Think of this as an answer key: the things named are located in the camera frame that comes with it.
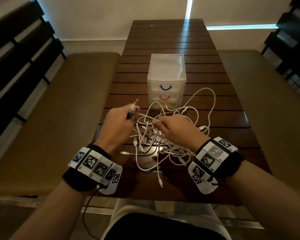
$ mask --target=pants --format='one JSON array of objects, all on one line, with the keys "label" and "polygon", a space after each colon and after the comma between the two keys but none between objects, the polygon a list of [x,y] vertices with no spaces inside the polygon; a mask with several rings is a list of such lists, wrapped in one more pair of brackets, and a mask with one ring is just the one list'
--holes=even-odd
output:
[{"label": "pants", "polygon": [[156,205],[153,201],[133,200],[129,198],[118,199],[113,210],[110,224],[101,239],[106,236],[114,223],[129,213],[143,213],[185,222],[197,227],[213,230],[225,237],[227,240],[231,240],[228,231],[222,225],[210,204],[175,202],[174,212],[171,215],[157,212]]}]

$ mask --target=light strip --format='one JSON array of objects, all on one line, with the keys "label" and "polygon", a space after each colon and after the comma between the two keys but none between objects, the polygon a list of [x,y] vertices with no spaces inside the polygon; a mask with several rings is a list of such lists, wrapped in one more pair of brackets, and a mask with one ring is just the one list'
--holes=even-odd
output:
[{"label": "light strip", "polygon": [[277,29],[276,24],[207,26],[207,30]]},{"label": "light strip", "polygon": [[187,11],[185,12],[185,19],[186,20],[190,19],[191,7],[192,7],[192,0],[188,0]]}]

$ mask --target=person's left hand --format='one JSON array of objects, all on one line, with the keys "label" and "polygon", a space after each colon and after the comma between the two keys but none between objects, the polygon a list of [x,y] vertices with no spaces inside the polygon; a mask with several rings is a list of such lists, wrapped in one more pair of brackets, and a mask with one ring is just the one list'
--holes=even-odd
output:
[{"label": "person's left hand", "polygon": [[105,117],[104,123],[99,133],[95,145],[111,154],[118,146],[125,143],[131,135],[134,123],[137,121],[140,107],[130,119],[127,120],[127,114],[132,104],[120,108],[112,108]]}]

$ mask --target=white cable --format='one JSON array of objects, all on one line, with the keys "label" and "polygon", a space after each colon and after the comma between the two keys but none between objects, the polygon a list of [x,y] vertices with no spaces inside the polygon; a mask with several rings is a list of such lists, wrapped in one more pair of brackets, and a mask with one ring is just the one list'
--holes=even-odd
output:
[{"label": "white cable", "polygon": [[[202,133],[207,132],[207,135],[209,135],[209,131],[210,131],[209,128],[210,128],[210,124],[211,124],[210,123],[210,115],[211,115],[212,110],[214,109],[214,106],[216,104],[216,94],[210,88],[201,88],[194,95],[192,95],[192,97],[185,103],[184,106],[182,106],[180,108],[177,108],[177,109],[168,109],[167,104],[165,104],[165,108],[167,109],[167,112],[165,112],[164,109],[163,109],[163,107],[162,107],[162,105],[159,102],[153,102],[149,106],[148,111],[147,111],[146,114],[139,113],[139,115],[141,116],[141,118],[139,118],[138,121],[137,121],[137,123],[136,123],[136,128],[137,129],[134,129],[134,131],[137,134],[133,135],[133,136],[130,136],[130,137],[134,137],[133,145],[136,148],[136,153],[121,152],[121,154],[123,154],[123,155],[134,155],[134,156],[136,156],[136,164],[137,164],[138,168],[140,170],[142,170],[142,171],[150,171],[150,170],[154,169],[155,167],[157,167],[158,181],[159,181],[159,184],[160,184],[160,186],[162,188],[163,188],[163,183],[162,183],[162,180],[161,180],[160,175],[159,175],[159,164],[162,163],[166,158],[169,158],[169,160],[173,164],[175,164],[175,165],[178,165],[178,166],[186,165],[190,161],[191,156],[195,156],[195,154],[193,152],[191,152],[189,149],[187,149],[187,148],[185,148],[183,146],[175,145],[174,143],[172,143],[171,141],[169,141],[167,138],[164,137],[163,133],[161,133],[159,130],[156,130],[154,128],[154,126],[152,125],[152,122],[146,121],[146,118],[151,119],[152,121],[153,120],[159,121],[158,120],[159,116],[166,116],[166,114],[173,113],[173,115],[179,114],[181,116],[184,116],[191,123],[193,123],[193,121],[189,117],[183,115],[186,110],[193,109],[196,112],[196,114],[197,114],[197,119],[196,119],[195,123],[193,123],[194,125],[196,125],[197,122],[198,122],[198,120],[199,120],[199,113],[198,113],[198,111],[197,111],[196,108],[191,107],[191,106],[187,106],[187,104],[190,102],[190,100],[198,92],[200,92],[200,91],[202,91],[204,89],[208,89],[208,90],[210,90],[213,93],[214,100],[213,100],[212,108],[210,109],[210,112],[208,114],[208,126],[200,126],[198,129],[200,131],[202,131],[203,129],[205,129],[204,131],[202,131]],[[160,106],[161,112],[160,112],[159,115],[157,115],[156,117],[152,118],[152,117],[148,116],[148,113],[149,113],[149,110],[151,109],[151,107],[154,104],[158,104]],[[140,128],[139,127],[141,127],[142,129],[144,129],[144,133],[143,134],[140,132]],[[137,141],[137,137],[139,139],[139,150],[140,150],[140,152],[143,152],[143,154],[142,153],[138,153],[138,141]],[[143,146],[143,144],[145,146],[147,146],[147,147],[152,147],[152,146],[155,145],[154,151],[152,153],[147,153],[149,151],[149,149],[145,149],[144,146]],[[157,163],[156,163],[156,165],[154,165],[154,166],[152,166],[151,168],[148,168],[148,169],[141,168],[140,165],[138,164],[138,156],[151,156],[151,155],[155,154],[156,152],[157,152]],[[161,161],[159,161],[159,154],[166,154],[166,156]],[[175,163],[174,161],[172,161],[171,156],[174,156],[174,157],[178,158],[179,161],[180,161],[180,164]]]}]

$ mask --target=wooden table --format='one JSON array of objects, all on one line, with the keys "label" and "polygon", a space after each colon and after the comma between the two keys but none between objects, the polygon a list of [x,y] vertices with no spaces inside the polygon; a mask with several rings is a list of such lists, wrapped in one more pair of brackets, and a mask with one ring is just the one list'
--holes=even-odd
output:
[{"label": "wooden table", "polygon": [[[239,152],[248,161],[271,172],[201,19],[133,21],[95,139],[110,108],[124,106],[138,98],[141,113],[146,113],[149,106],[147,76],[153,53],[185,55],[187,84],[182,103],[188,101],[200,88],[211,88],[216,93],[216,105],[210,117],[209,136],[220,136],[229,141],[239,148]],[[188,104],[198,109],[197,126],[208,124],[212,104],[213,96],[208,90],[201,91]],[[186,115],[196,119],[194,110],[188,110]],[[137,168],[135,156],[121,155],[120,151],[135,153],[133,141],[123,145],[112,158],[123,167],[117,191],[112,197],[241,205],[234,192],[226,187],[220,186],[211,194],[201,194],[188,174],[188,167],[176,166],[168,159],[160,164],[164,185],[164,188],[160,188],[156,171],[142,172]],[[155,160],[156,157],[153,156],[138,157],[140,164],[146,168],[155,165]]]}]

